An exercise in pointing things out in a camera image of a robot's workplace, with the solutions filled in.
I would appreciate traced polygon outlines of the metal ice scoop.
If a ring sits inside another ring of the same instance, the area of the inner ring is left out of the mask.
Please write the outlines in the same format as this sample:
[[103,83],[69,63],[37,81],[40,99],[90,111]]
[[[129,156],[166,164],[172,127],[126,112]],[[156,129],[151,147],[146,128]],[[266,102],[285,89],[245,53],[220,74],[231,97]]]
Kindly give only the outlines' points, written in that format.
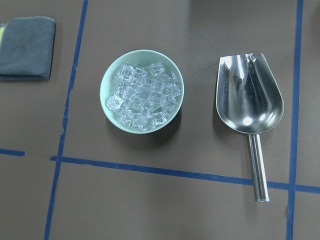
[[255,200],[269,202],[261,134],[280,122],[284,100],[262,53],[220,57],[215,105],[222,122],[247,137]]

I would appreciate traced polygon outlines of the grey folded cloth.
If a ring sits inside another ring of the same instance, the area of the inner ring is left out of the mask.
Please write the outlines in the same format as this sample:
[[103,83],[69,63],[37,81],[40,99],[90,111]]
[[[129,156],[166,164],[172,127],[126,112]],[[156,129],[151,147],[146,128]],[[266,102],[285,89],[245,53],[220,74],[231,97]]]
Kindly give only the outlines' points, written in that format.
[[0,80],[50,78],[56,20],[47,16],[17,17],[0,25]]

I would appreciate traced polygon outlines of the green bowl of ice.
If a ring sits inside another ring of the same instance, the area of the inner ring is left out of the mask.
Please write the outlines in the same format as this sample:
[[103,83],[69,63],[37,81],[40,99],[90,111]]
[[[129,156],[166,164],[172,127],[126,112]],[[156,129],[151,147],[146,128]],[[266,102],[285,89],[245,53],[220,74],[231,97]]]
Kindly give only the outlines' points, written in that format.
[[134,50],[108,67],[99,99],[105,116],[118,129],[149,134],[177,116],[184,99],[184,81],[168,56],[154,50]]

